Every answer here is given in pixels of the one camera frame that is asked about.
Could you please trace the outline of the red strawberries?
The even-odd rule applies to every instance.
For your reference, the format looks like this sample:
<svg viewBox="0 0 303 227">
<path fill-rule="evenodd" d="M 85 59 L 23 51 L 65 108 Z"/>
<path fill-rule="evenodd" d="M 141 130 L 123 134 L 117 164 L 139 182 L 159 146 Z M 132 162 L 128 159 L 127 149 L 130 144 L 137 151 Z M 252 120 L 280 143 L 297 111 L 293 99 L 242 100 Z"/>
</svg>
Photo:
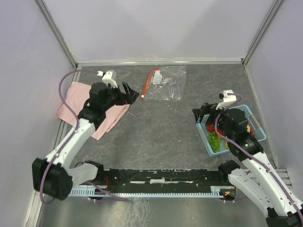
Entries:
<svg viewBox="0 0 303 227">
<path fill-rule="evenodd" d="M 221 138 L 221 136 L 215 131 L 214 124 L 212 124 L 212 125 L 206 124 L 206 129 L 209 133 L 214 133 L 216 135 L 216 137 Z"/>
</svg>

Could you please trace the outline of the clear orange zip top bag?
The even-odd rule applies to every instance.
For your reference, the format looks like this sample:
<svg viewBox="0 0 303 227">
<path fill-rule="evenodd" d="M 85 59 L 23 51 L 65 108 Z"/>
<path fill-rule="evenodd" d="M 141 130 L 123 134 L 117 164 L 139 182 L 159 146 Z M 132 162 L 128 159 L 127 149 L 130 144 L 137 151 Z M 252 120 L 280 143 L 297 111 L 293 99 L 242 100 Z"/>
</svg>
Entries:
<svg viewBox="0 0 303 227">
<path fill-rule="evenodd" d="M 179 102 L 184 94 L 186 79 L 185 66 L 156 68 L 147 76 L 141 99 Z"/>
</svg>

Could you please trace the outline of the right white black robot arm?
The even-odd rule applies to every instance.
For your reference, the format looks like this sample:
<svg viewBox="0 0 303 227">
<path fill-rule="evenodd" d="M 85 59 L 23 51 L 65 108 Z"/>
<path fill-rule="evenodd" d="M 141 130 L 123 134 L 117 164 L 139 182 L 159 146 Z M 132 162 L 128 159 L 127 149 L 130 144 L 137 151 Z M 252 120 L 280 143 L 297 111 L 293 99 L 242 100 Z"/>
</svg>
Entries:
<svg viewBox="0 0 303 227">
<path fill-rule="evenodd" d="M 230 152 L 256 178 L 251 180 L 239 165 L 228 161 L 218 167 L 218 181 L 240 189 L 260 209 L 269 227 L 301 227 L 303 203 L 288 189 L 258 140 L 248 131 L 245 111 L 219 110 L 217 104 L 205 103 L 192 112 L 196 123 L 206 118 L 205 125 L 227 142 Z"/>
</svg>

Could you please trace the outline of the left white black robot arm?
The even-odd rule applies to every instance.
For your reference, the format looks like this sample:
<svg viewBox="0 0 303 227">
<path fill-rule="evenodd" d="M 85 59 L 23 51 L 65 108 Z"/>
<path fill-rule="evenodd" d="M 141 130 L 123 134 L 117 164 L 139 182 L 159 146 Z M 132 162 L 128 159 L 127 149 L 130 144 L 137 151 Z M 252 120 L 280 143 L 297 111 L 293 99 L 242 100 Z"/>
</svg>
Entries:
<svg viewBox="0 0 303 227">
<path fill-rule="evenodd" d="M 70 164 L 80 148 L 96 132 L 106 119 L 106 111 L 113 106 L 131 105 L 139 97 L 126 82 L 125 92 L 118 86 L 104 82 L 94 83 L 89 98 L 76 117 L 76 123 L 60 144 L 44 159 L 36 158 L 32 163 L 33 186 L 39 192 L 53 199 L 65 200 L 73 187 L 92 181 L 101 184 L 105 179 L 104 167 L 94 161 L 70 168 Z"/>
</svg>

